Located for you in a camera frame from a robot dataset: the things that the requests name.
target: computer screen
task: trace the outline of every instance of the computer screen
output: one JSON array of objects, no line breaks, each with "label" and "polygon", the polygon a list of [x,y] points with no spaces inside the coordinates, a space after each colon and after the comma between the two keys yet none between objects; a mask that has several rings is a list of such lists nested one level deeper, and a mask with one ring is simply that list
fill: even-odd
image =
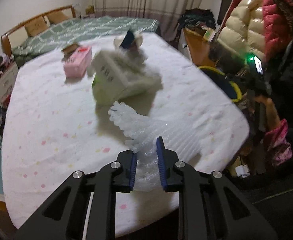
[{"label": "computer screen", "polygon": [[232,2],[232,0],[222,0],[221,1],[220,12],[219,12],[219,16],[217,18],[217,23],[219,25],[222,24],[224,16],[225,16],[225,14],[226,14],[231,2]]}]

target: pillow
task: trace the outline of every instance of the pillow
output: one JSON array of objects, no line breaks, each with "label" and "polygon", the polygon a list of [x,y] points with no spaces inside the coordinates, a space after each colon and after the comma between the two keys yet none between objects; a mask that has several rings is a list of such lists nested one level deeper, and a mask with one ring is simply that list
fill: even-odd
[{"label": "pillow", "polygon": [[37,36],[39,33],[48,29],[43,17],[39,17],[24,26],[29,37]]},{"label": "pillow", "polygon": [[58,24],[60,22],[63,22],[65,20],[70,19],[68,16],[66,16],[62,11],[53,12],[47,15],[49,22],[52,24]]}]

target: white box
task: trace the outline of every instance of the white box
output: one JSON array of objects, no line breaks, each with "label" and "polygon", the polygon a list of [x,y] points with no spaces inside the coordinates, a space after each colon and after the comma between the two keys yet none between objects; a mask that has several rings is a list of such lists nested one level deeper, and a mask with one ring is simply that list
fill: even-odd
[{"label": "white box", "polygon": [[155,79],[138,71],[128,70],[126,63],[117,55],[114,51],[101,50],[95,54],[91,63],[96,71],[95,86],[103,90],[101,97],[106,96],[108,103],[140,94],[160,81],[160,76]]},{"label": "white box", "polygon": [[10,66],[0,77],[0,106],[5,107],[3,102],[8,98],[13,90],[15,80],[18,75],[18,66],[15,62],[10,63]]}]

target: bubble wrap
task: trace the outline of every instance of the bubble wrap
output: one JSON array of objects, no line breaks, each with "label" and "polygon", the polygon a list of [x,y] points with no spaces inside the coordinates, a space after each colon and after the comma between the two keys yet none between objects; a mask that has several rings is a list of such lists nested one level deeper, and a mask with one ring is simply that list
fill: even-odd
[{"label": "bubble wrap", "polygon": [[126,137],[125,144],[137,154],[134,190],[151,191],[161,187],[156,139],[163,137],[167,149],[175,151],[181,161],[189,162],[200,153],[199,135],[185,120],[165,122],[139,115],[125,103],[115,102],[108,112],[110,120]]}]

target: green bedspread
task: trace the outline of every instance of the green bedspread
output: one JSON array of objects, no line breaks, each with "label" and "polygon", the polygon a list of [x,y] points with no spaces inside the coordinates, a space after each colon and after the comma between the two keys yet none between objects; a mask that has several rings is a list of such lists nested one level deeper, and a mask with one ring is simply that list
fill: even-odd
[{"label": "green bedspread", "polygon": [[159,22],[153,19],[110,17],[70,19],[51,25],[41,34],[28,38],[12,49],[16,61],[28,61],[54,49],[100,36],[123,34],[129,29],[139,32],[155,32]]}]

